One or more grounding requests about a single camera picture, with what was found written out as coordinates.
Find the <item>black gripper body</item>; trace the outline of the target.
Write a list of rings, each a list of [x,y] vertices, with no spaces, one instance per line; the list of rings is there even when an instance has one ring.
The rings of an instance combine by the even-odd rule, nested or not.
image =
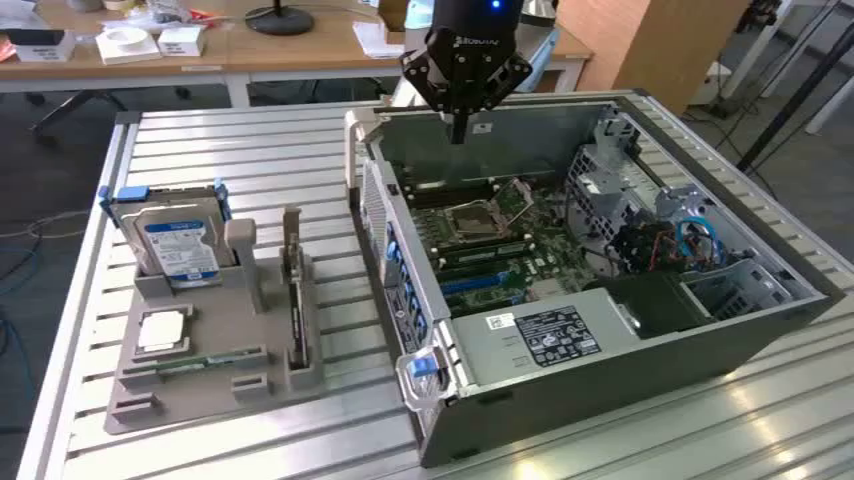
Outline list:
[[[515,31],[522,13],[519,1],[438,1],[426,38],[431,59],[451,83],[455,111],[466,72],[483,56],[498,62],[518,53]]]

